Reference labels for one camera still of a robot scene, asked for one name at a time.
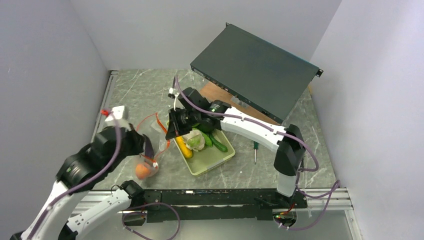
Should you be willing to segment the orange peach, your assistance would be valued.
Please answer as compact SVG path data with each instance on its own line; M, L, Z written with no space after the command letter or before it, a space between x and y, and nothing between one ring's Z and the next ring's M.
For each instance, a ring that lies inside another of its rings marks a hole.
M135 167L135 176L139 180L148 178L151 175L151 169L143 163L139 163Z

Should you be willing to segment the green handled screwdriver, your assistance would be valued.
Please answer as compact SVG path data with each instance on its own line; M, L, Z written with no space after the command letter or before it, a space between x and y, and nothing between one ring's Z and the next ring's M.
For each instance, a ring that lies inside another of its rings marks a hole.
M258 152L258 149L259 149L259 143L258 142L256 142L256 141L253 142L253 149L254 149L254 164L256 165L257 164L257 152Z

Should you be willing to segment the clear orange zip bag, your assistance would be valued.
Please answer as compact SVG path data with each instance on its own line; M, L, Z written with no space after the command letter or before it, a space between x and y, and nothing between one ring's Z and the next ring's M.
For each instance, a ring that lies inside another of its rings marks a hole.
M134 158L135 168L137 164L144 164L150 168L151 174L147 177L150 178L159 171L161 158L170 146L170 141L165 138L167 129L160 121L158 113L155 112L146 116L140 123L138 123L135 130L139 134L147 135L150 138L154 149L154 159L145 157L144 153Z

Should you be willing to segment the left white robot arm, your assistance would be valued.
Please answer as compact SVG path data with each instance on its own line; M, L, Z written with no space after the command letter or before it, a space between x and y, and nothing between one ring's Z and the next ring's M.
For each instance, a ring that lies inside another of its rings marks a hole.
M56 174L50 196L33 223L12 240L79 240L115 213L139 209L144 203L143 188L133 180L124 181L106 200L71 216L75 207L122 160L153 153L150 139L132 124L108 126L94 140L66 158Z

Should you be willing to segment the dark green avocado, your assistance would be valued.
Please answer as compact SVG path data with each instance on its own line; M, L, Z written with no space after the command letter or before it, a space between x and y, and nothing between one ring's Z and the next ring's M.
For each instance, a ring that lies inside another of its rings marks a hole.
M195 124L193 127L206 134L209 134L215 130L215 125L213 121L211 121L210 119L201 120L199 123Z

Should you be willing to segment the white cauliflower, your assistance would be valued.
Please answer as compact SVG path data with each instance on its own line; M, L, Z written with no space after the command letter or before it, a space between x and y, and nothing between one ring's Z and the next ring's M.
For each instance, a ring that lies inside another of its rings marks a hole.
M192 129L188 134L183 135L182 138L186 147L195 152L203 150L206 145L205 138L198 129Z

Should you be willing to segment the purple eggplant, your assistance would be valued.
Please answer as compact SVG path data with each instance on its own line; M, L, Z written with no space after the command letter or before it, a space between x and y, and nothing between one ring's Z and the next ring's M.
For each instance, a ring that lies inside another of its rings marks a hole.
M144 138L144 152L143 152L144 156L147 157L148 159L153 160L155 157L155 151L154 151L152 142L147 135L143 134L142 136Z

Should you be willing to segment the green plastic basket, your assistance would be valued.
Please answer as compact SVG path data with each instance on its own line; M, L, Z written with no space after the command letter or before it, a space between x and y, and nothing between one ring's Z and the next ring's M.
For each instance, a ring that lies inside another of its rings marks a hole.
M189 172L193 176L199 176L224 164L236 154L235 149L223 131L215 130L213 132L213 137L227 147L227 152L222 152L215 146L206 146L199 152L193 151L193 156L191 158L185 158L183 151L178 146L176 140L172 139L180 152L182 160L185 162Z

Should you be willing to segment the black network switch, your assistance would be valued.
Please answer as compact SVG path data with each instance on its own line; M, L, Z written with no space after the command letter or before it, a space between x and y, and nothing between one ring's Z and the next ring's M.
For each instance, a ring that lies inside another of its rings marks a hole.
M324 72L230 23L190 67L278 124L286 119L310 82Z

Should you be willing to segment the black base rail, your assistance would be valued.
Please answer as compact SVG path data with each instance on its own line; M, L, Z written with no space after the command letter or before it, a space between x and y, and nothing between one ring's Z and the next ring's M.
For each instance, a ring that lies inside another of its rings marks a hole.
M295 211L308 208L300 192L286 197L275 188L245 189L146 189L130 200L125 211L142 213L147 223L180 219L272 221L278 214L295 222Z

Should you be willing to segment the brown wooden board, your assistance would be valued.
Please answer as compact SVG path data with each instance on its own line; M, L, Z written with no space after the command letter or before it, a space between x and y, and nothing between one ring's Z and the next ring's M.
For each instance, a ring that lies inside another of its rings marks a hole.
M235 98L233 95L231 95L224 89L221 89L220 87L216 86L215 84L211 82L206 83L206 85L199 90L199 93L203 97L207 98L210 102L214 100L220 100L222 102L226 102L230 104L232 107L237 108L239 111L243 112L244 114L247 114L256 119L264 121L268 124L280 125L280 123L269 118L268 116L264 115L263 113L256 110L255 108L249 106L247 103L240 101L238 98Z

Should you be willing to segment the dark green cucumber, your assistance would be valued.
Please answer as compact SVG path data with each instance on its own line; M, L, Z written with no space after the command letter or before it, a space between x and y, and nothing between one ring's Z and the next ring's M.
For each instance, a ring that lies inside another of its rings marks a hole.
M223 153L227 153L228 152L228 148L224 145L224 144L222 144L220 141L218 141L215 137L214 137L214 135L213 134L209 134L209 138L210 138L210 140L211 140L211 142L212 142L212 144L219 150L219 151L221 151L221 152L223 152Z

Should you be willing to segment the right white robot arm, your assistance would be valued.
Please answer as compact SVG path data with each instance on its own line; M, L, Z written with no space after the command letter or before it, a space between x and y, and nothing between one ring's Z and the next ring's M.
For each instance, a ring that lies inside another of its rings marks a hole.
M198 128L207 133L224 130L257 142L275 153L273 166L278 171L276 203L287 208L295 201L298 171L306 151L297 126L270 124L249 116L226 102L209 102L192 87L184 89L182 93L170 88L168 95L179 101L182 107L168 110L166 139L186 135L193 128Z

